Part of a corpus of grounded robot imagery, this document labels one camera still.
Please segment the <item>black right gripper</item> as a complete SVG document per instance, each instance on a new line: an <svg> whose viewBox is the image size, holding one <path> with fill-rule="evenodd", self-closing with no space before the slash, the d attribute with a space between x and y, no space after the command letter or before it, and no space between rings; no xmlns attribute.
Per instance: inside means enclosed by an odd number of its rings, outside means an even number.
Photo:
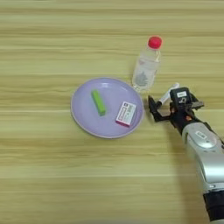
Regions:
<svg viewBox="0 0 224 224"><path fill-rule="evenodd" d="M203 101L194 101L192 105L184 105L181 108L170 106L170 115L161 115L158 110L162 106L161 101L154 101L151 96L148 96L149 111L152 114L156 123L163 121L171 121L171 124L176 128L179 134L182 134L183 129L188 124L199 123L200 119L194 114L194 110L198 110L204 106Z"/></svg>

